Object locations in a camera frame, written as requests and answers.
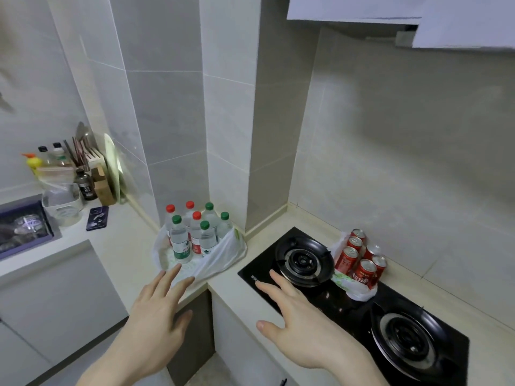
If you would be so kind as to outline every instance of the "water bottle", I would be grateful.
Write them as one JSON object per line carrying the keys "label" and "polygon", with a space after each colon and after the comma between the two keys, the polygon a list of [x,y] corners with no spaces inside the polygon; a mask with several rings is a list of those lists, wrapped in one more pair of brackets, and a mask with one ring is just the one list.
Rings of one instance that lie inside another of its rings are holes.
{"label": "water bottle", "polygon": [[193,220],[193,212],[194,212],[193,209],[194,208],[195,208],[195,203],[193,203],[192,200],[187,201],[186,202],[186,213],[182,217],[182,221],[184,222],[184,226],[186,226],[186,230],[188,231],[188,239],[190,241],[192,240],[190,226],[191,226],[192,220]]}
{"label": "water bottle", "polygon": [[167,212],[167,215],[168,217],[166,218],[166,222],[165,222],[165,226],[166,226],[166,231],[168,232],[168,242],[170,243],[170,246],[171,246],[171,230],[174,226],[174,224],[172,223],[171,219],[173,218],[173,216],[175,215],[175,206],[173,204],[169,204],[167,207],[166,207],[166,212]]}
{"label": "water bottle", "polygon": [[192,222],[190,225],[190,234],[192,237],[192,250],[193,253],[200,255],[202,254],[202,250],[200,249],[200,218],[202,218],[202,214],[200,211],[196,211],[192,215]]}
{"label": "water bottle", "polygon": [[202,256],[207,256],[217,243],[215,229],[209,226],[208,221],[202,221],[200,223],[200,231],[200,249]]}
{"label": "water bottle", "polygon": [[205,204],[203,219],[209,222],[210,228],[214,229],[215,235],[218,236],[218,223],[220,221],[220,217],[216,215],[213,203],[207,202]]}
{"label": "water bottle", "polygon": [[175,259],[181,263],[187,263],[191,260],[190,241],[188,240],[188,232],[182,222],[180,215],[174,215],[171,219],[172,228],[170,231],[171,247],[174,249]]}
{"label": "water bottle", "polygon": [[221,240],[232,229],[232,222],[229,221],[229,213],[224,211],[220,214],[220,223],[218,224],[218,239]]}

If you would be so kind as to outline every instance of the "right hand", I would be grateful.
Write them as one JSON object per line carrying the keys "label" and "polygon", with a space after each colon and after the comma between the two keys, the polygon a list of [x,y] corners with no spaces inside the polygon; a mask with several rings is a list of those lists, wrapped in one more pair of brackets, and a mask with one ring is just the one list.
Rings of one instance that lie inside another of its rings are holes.
{"label": "right hand", "polygon": [[256,286],[279,305],[286,326],[281,329],[258,321],[256,327],[286,357],[302,367],[331,372],[339,366],[352,366],[357,360],[371,360],[363,345],[309,303],[287,279],[273,270],[270,276],[279,287],[260,281]]}

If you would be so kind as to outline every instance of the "yellow bottle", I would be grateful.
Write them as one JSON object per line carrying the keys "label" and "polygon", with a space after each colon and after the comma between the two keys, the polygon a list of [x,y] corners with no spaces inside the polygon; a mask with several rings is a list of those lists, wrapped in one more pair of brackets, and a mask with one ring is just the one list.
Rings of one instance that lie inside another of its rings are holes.
{"label": "yellow bottle", "polygon": [[26,163],[29,165],[29,168],[32,169],[34,175],[36,169],[43,166],[43,160],[37,157],[34,153],[23,153],[22,156],[27,157]]}

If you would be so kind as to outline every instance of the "soda can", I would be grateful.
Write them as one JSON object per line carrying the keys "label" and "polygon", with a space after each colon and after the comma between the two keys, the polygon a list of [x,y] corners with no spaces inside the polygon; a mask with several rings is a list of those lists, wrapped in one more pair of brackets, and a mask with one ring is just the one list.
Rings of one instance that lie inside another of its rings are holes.
{"label": "soda can", "polygon": [[357,258],[358,258],[357,250],[346,246],[340,255],[340,258],[336,262],[336,269],[343,273],[344,275],[347,275],[347,273],[352,269],[354,264],[356,264]]}
{"label": "soda can", "polygon": [[361,229],[352,230],[351,237],[357,237],[363,242],[364,246],[367,245],[367,235],[365,234],[365,232],[363,230],[361,230]]}
{"label": "soda can", "polygon": [[357,264],[356,269],[351,272],[350,277],[364,285],[369,285],[370,280],[374,278],[376,271],[377,267],[371,260],[361,259]]}
{"label": "soda can", "polygon": [[361,250],[361,247],[363,246],[363,241],[357,237],[349,237],[349,239],[347,240],[347,246],[350,246],[351,248],[356,249],[357,253],[359,254],[359,251]]}
{"label": "soda can", "polygon": [[367,260],[372,260],[374,256],[383,256],[381,248],[374,244],[367,245],[365,252],[363,254],[363,258]]}
{"label": "soda can", "polygon": [[369,282],[370,288],[374,287],[377,284],[384,270],[388,266],[388,263],[386,262],[384,256],[374,256],[372,257],[372,262],[376,265],[377,271],[374,274],[374,278]]}

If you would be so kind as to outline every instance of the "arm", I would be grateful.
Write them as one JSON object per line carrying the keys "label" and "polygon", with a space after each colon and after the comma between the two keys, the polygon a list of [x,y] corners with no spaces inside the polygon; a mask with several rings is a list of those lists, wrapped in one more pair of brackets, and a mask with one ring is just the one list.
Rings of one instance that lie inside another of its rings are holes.
{"label": "arm", "polygon": [[256,327],[289,359],[310,369],[330,371],[344,386],[388,386],[370,353],[350,334],[327,318],[288,280],[274,271],[279,285],[256,282],[280,307],[285,327],[267,321]]}
{"label": "arm", "polygon": [[174,323],[177,304],[194,278],[170,285],[181,265],[161,271],[140,292],[130,317],[106,353],[82,374],[77,386],[131,386],[162,370],[184,341],[193,316],[187,311]]}

